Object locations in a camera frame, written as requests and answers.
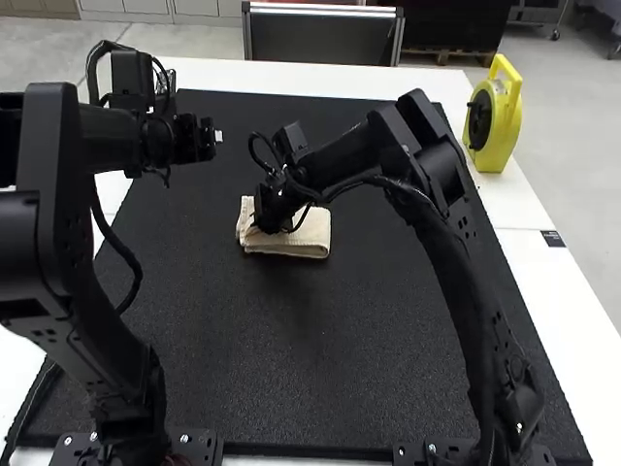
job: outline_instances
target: white table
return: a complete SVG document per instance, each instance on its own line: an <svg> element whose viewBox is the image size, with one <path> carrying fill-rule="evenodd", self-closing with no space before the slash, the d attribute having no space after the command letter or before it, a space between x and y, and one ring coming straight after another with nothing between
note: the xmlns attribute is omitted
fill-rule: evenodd
<svg viewBox="0 0 621 466"><path fill-rule="evenodd" d="M460 70L349 67L191 58L162 59L178 72L179 88L230 92L394 100L422 88L442 102L461 137L472 87ZM242 135L224 135L243 137ZM573 415L596 466L619 464L621 338L569 250L550 248L540 230L553 230L515 160L501 175L482 175L470 166L490 221L517 281ZM108 221L114 219L131 182L120 173L98 176ZM96 247L101 235L96 233ZM0 367L10 386L0 386L0 435L11 425L43 355L29 342L0 330ZM19 450L13 464L47 464L49 451ZM282 460L290 464L292 460ZM225 458L233 463L265 460ZM274 466L280 461L268 461ZM296 463L311 461L300 460Z"/></svg>

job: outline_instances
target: wooden pallet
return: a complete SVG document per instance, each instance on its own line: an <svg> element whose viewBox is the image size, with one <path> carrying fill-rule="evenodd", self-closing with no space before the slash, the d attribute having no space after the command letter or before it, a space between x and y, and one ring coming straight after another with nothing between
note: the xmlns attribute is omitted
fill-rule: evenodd
<svg viewBox="0 0 621 466"><path fill-rule="evenodd" d="M492 60L496 51L476 51L476 50L461 50L461 49L403 49L403 53L411 53L418 55L435 55L436 63L440 66L446 65L449 56L473 56L475 57L485 68L489 68L492 65Z"/></svg>

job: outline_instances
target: folded towel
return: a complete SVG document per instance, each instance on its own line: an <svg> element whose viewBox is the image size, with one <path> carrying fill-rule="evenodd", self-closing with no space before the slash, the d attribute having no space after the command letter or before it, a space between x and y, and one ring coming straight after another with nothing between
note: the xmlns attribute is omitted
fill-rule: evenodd
<svg viewBox="0 0 621 466"><path fill-rule="evenodd" d="M293 217L296 225L304 209ZM235 237L245 252L283 254L313 259L325 259L330 253L330 211L322 207L311 207L302 226L293 233L268 235L254 222L254 198L242 196L240 217L235 227Z"/></svg>

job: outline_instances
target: extension cord reel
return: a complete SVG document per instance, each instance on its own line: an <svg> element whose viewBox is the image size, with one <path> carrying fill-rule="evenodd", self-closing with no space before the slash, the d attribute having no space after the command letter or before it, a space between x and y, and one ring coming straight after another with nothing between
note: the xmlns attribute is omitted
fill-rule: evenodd
<svg viewBox="0 0 621 466"><path fill-rule="evenodd" d="M507 77L497 78L499 71ZM522 77L497 53L487 80L468 103L463 141L478 172L500 173L515 148L522 124Z"/></svg>

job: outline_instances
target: mounting plate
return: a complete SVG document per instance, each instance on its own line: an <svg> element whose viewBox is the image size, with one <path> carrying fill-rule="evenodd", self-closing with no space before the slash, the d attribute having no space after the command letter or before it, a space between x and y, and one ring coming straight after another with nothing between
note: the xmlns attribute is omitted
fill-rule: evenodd
<svg viewBox="0 0 621 466"><path fill-rule="evenodd" d="M460 464L473 447L471 439L428 439L420 444L397 444L393 448L393 466L440 466ZM556 466L548 447L533 445L533 454L524 466Z"/></svg>
<svg viewBox="0 0 621 466"><path fill-rule="evenodd" d="M221 466L223 442L208 429L168 429L171 437L170 455L182 455L192 466ZM91 466L98 464L101 447L94 433L71 432L58 439L50 466Z"/></svg>

